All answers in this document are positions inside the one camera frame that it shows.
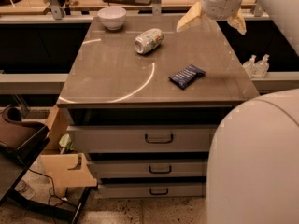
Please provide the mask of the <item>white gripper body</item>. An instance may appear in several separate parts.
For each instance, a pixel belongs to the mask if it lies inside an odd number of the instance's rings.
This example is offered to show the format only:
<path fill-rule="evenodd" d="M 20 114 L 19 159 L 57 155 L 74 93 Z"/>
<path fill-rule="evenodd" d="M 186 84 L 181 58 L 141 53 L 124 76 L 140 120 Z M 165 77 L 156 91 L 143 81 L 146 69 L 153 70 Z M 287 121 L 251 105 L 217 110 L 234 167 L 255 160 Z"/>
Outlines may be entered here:
<path fill-rule="evenodd" d="M 242 0 L 201 0 L 202 9 L 213 20 L 226 20 L 237 13 Z"/>

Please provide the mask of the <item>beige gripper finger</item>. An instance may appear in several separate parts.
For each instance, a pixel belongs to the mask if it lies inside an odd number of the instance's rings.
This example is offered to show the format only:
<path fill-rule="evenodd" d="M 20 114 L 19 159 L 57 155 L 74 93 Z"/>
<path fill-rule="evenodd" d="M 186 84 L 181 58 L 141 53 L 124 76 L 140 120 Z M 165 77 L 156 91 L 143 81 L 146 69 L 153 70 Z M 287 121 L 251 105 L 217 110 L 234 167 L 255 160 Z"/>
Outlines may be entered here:
<path fill-rule="evenodd" d="M 247 32 L 246 23 L 241 8 L 227 19 L 227 23 L 242 35 Z"/>
<path fill-rule="evenodd" d="M 177 31 L 182 32 L 200 24 L 204 11 L 200 2 L 196 2 L 178 21 Z"/>

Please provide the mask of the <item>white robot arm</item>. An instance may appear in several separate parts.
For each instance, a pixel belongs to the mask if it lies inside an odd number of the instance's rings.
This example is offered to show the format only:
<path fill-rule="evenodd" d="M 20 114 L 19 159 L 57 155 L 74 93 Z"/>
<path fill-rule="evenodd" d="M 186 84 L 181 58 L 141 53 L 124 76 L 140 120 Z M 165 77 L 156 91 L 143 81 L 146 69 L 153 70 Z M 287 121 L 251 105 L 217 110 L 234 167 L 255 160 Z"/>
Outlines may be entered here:
<path fill-rule="evenodd" d="M 245 23 L 242 0 L 201 0 L 179 30 L 203 15 Z M 258 0 L 299 52 L 299 0 Z M 209 151 L 207 224 L 299 224 L 299 90 L 270 93 L 233 109 L 218 126 Z"/>

